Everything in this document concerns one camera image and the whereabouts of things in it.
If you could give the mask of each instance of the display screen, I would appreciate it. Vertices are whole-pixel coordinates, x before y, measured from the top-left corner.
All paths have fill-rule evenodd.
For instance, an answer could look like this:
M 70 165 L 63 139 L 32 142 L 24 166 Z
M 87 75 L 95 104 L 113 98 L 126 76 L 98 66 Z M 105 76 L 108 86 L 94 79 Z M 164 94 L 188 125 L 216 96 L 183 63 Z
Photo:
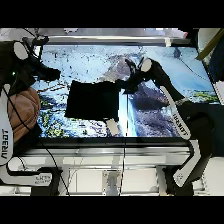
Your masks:
M 37 81 L 33 88 L 41 100 L 38 124 L 44 138 L 111 137 L 103 121 L 66 118 L 73 80 L 82 83 L 126 80 L 125 59 L 138 65 L 142 57 L 159 62 L 174 87 L 193 102 L 219 103 L 197 51 L 190 47 L 47 45 L 43 63 L 61 71 L 59 80 Z M 119 93 L 117 137 L 179 137 L 167 98 L 152 81 L 142 82 L 135 94 Z

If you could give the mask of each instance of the screen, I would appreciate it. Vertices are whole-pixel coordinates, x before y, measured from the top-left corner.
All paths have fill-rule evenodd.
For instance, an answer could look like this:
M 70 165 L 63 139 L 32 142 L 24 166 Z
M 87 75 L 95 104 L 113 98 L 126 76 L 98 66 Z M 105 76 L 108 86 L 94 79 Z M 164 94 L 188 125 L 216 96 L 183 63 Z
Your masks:
M 138 65 L 142 57 L 161 64 L 174 87 L 193 102 L 219 103 L 197 51 L 190 47 L 47 45 L 43 63 L 61 71 L 59 80 L 37 81 L 33 88 L 41 100 L 38 124 L 44 138 L 110 137 L 102 121 L 66 118 L 73 80 L 82 83 L 126 80 L 130 69 L 125 59 Z M 152 81 L 142 82 L 135 94 L 119 93 L 117 137 L 179 137 L 168 101 Z

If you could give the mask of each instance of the printed tabletop image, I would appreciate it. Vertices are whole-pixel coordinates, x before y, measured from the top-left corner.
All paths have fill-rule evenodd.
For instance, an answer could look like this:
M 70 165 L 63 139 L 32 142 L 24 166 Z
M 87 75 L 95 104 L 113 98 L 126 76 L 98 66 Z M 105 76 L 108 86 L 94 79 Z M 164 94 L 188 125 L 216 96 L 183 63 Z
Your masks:
M 142 57 L 161 64 L 174 87 L 193 102 L 219 103 L 200 61 L 189 47 L 49 45 L 44 46 L 43 63 L 61 71 L 54 82 L 33 85 L 41 100 L 38 124 L 44 138 L 110 137 L 102 121 L 66 118 L 65 111 L 73 80 L 81 83 L 126 80 L 130 69 L 125 59 Z M 152 81 L 142 82 L 135 94 L 119 93 L 118 137 L 178 137 L 164 93 Z

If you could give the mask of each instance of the folded black garment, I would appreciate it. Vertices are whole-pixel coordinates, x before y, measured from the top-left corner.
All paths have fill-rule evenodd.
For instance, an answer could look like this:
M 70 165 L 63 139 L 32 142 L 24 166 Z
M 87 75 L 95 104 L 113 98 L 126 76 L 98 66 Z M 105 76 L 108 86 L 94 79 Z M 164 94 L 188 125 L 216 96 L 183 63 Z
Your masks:
M 65 117 L 105 121 L 118 118 L 119 89 L 112 82 L 71 84 Z

